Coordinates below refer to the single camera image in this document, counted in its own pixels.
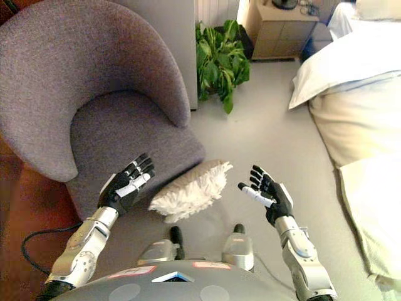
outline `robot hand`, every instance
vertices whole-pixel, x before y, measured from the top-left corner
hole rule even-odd
[[[276,219],[282,216],[293,217],[293,200],[283,183],[277,183],[259,166],[253,165],[251,187],[239,183],[238,188],[248,196],[261,202],[266,207],[266,218],[274,226]]]
[[[121,216],[133,206],[139,190],[155,176],[154,166],[147,154],[132,161],[123,171],[112,174],[100,191],[98,208],[111,207]]]

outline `white pillowcase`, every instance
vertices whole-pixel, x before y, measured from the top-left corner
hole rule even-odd
[[[229,162],[207,161],[186,172],[166,187],[152,200],[149,210],[166,215],[166,223],[206,209],[213,199],[221,198],[221,191],[227,184],[226,172],[232,169]]]
[[[401,1],[358,0],[357,12],[362,20],[401,19]]]
[[[353,32],[324,47],[298,70],[289,109],[341,83],[401,70],[399,35],[398,28]]]

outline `label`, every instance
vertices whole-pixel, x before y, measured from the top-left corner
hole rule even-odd
[[[110,275],[109,278],[144,275],[152,273],[155,269],[156,269],[155,265],[149,265],[147,267],[129,268],[128,270],[120,271],[116,274]]]
[[[221,262],[211,262],[211,261],[197,261],[192,263],[195,268],[222,268],[224,270],[230,270],[231,267]]]

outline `bedside table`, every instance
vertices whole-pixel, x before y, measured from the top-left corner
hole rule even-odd
[[[299,5],[286,11],[271,0],[251,0],[244,27],[254,45],[252,59],[299,57],[318,22]]]

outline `white radiator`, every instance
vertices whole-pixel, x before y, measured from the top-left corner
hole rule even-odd
[[[225,20],[236,20],[240,0],[195,0],[197,21],[207,27],[222,26]]]

